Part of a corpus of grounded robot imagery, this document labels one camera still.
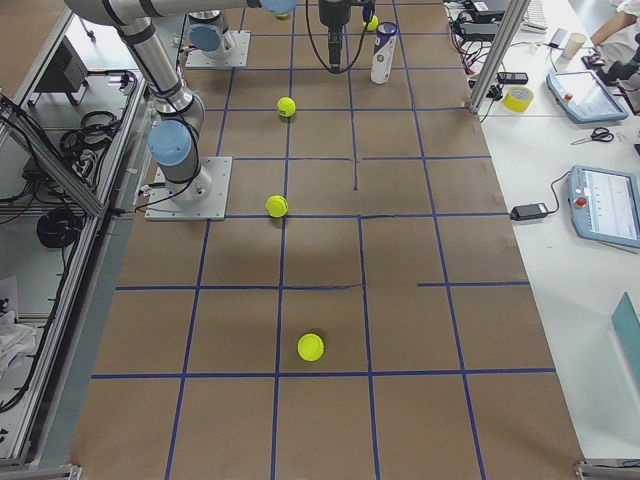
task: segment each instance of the yellow ball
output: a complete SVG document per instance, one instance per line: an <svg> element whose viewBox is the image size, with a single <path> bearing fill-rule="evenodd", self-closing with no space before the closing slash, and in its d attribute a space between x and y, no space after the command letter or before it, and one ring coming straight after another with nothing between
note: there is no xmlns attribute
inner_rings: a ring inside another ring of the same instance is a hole
<svg viewBox="0 0 640 480"><path fill-rule="evenodd" d="M306 333L298 340L298 355L307 362L320 360L324 354L324 342L315 333Z"/></svg>
<svg viewBox="0 0 640 480"><path fill-rule="evenodd" d="M287 118L296 113L296 102L293 101L293 98L282 97L278 100L278 113Z"/></svg>
<svg viewBox="0 0 640 480"><path fill-rule="evenodd" d="M267 198L265 208L269 216L273 218L284 217L289 211L289 202L282 195L271 195Z"/></svg>
<svg viewBox="0 0 640 480"><path fill-rule="evenodd" d="M362 22L362 26L367 26L367 32L375 32L376 28L378 28L378 16L374 15L373 18L371 19L371 21L369 22L369 25L367 25L367 22Z"/></svg>

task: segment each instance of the cylindrical can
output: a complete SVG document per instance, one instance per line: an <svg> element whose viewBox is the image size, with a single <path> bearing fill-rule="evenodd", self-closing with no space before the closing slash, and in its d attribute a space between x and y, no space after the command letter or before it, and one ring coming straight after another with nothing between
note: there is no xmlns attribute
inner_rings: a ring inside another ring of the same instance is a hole
<svg viewBox="0 0 640 480"><path fill-rule="evenodd" d="M397 33L398 26L395 23L382 22L378 25L371 63L371 80L374 83L386 83L389 80Z"/></svg>

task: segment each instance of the can lid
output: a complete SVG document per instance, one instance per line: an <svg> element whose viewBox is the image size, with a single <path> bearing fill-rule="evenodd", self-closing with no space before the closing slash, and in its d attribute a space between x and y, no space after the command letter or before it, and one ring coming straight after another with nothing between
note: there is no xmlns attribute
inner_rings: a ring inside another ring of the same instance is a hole
<svg viewBox="0 0 640 480"><path fill-rule="evenodd" d="M398 33L398 26L393 22L382 22L378 25L378 35L392 37Z"/></svg>

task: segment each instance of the teal object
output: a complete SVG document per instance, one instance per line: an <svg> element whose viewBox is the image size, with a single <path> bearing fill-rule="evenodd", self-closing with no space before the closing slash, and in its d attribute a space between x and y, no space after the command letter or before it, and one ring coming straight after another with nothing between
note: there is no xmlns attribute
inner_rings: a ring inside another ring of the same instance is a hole
<svg viewBox="0 0 640 480"><path fill-rule="evenodd" d="M640 319L627 292L622 295L611 319L631 371L640 385Z"/></svg>

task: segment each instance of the plug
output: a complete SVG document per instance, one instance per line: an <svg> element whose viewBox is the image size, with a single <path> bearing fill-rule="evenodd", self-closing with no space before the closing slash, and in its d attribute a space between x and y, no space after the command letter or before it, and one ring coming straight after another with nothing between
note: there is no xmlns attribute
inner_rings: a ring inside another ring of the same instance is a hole
<svg viewBox="0 0 640 480"><path fill-rule="evenodd" d="M509 218L516 222L523 220L534 220L536 218L544 218L549 215L549 209L544 203L531 203L529 205L518 205L513 207L509 213Z"/></svg>

